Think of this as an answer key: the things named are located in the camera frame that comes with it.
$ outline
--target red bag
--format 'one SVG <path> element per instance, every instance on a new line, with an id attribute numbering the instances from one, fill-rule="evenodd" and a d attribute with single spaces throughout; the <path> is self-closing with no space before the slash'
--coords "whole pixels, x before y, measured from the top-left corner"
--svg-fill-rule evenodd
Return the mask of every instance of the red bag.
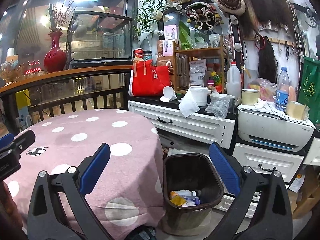
<path id="1" fill-rule="evenodd" d="M 143 61 L 135 58 L 131 71 L 129 95 L 162 96 L 163 88 L 170 86 L 169 68 L 154 67 L 152 60 Z"/>

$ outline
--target bag handle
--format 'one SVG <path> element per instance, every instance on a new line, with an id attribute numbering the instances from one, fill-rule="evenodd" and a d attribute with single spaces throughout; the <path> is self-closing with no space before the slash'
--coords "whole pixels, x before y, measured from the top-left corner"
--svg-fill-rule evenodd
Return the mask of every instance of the bag handle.
<path id="1" fill-rule="evenodd" d="M 143 74 L 146 75 L 147 74 L 146 62 L 140 57 L 135 57 L 132 61 L 134 77 L 137 77 L 137 65 L 136 65 L 137 61 L 143 61 Z"/>

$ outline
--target black drawer handle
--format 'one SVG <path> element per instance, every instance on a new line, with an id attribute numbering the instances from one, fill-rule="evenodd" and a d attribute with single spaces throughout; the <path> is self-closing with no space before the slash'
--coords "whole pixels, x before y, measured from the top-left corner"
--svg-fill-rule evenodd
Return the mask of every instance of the black drawer handle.
<path id="1" fill-rule="evenodd" d="M 264 168 L 262 168 L 261 166 L 262 166 L 262 164 L 259 164 L 259 165 L 258 165 L 258 167 L 259 167 L 260 169 L 262 169 L 263 171 L 273 172 L 273 171 L 275 171 L 275 170 L 277 169 L 277 167 L 273 167 L 273 170 L 270 170 L 270 169 L 264 169 Z"/>
<path id="2" fill-rule="evenodd" d="M 157 118 L 157 121 L 161 123 L 173 123 L 172 120 L 170 120 L 170 122 L 163 121 L 160 119 L 160 117 Z"/>

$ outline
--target brown trash can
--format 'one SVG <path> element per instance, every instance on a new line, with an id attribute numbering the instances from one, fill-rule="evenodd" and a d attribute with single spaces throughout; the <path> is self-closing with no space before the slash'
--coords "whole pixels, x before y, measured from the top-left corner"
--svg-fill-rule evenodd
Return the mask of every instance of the brown trash can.
<path id="1" fill-rule="evenodd" d="M 202 154 L 180 154 L 165 158 L 163 163 L 164 220 L 174 231 L 198 227 L 223 197 L 223 185 L 210 160 Z M 173 204 L 170 192 L 200 191 L 200 205 L 180 207 Z"/>

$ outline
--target round table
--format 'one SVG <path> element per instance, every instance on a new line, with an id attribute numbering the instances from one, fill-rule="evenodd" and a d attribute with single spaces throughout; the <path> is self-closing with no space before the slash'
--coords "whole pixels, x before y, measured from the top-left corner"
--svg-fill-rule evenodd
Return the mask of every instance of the round table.
<path id="1" fill-rule="evenodd" d="M 6 179 L 24 222 L 38 173 L 58 174 L 78 166 L 101 143 L 110 146 L 111 158 L 85 198 L 107 231 L 121 240 L 140 225 L 155 227 L 163 217 L 163 152 L 156 128 L 145 117 L 125 110 L 85 110 L 28 129 L 34 131 L 36 141 L 21 154 L 21 169 Z M 65 194 L 60 196 L 77 229 Z"/>

